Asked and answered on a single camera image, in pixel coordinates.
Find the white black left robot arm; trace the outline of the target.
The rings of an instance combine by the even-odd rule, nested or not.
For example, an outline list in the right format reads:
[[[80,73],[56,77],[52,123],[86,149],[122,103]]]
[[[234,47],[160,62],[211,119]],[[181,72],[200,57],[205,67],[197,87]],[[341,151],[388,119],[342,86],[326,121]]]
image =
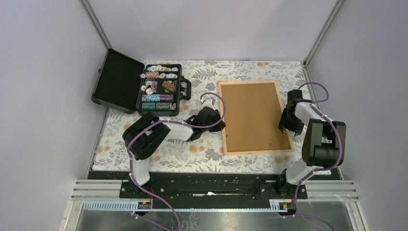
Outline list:
[[[209,106],[184,121],[163,119],[154,112],[143,115],[123,133],[130,158],[131,192],[138,198],[149,193],[149,159],[162,142],[167,139],[195,141],[205,132],[219,132],[225,127],[220,112]]]

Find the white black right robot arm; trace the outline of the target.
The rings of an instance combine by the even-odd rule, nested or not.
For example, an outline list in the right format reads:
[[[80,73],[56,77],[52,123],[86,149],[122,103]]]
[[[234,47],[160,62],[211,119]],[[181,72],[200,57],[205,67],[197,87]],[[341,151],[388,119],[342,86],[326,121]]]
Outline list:
[[[295,136],[305,131],[301,158],[282,171],[275,183],[275,192],[282,198],[295,195],[300,186],[315,173],[332,170],[344,160],[346,124],[323,114],[311,100],[303,98],[301,90],[287,93],[278,129]]]

